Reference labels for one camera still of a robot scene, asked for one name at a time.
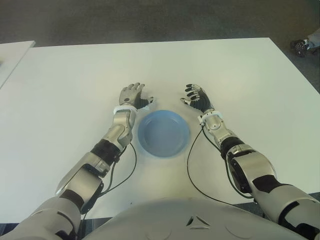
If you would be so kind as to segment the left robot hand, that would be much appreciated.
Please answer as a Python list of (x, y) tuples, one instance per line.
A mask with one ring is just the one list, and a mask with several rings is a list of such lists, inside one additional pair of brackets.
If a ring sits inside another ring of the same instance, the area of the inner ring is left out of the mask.
[(142, 91), (144, 87), (145, 85), (139, 82), (124, 87), (119, 95), (119, 105), (132, 106), (139, 110), (153, 103), (153, 96), (142, 98)]

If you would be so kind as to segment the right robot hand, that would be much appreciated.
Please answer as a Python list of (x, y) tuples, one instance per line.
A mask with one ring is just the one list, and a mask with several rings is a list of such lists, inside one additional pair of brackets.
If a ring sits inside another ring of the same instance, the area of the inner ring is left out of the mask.
[(184, 105), (199, 110), (203, 114), (215, 110), (207, 93), (201, 86), (197, 84), (187, 84), (185, 86), (185, 93), (185, 97), (180, 98), (180, 101)]

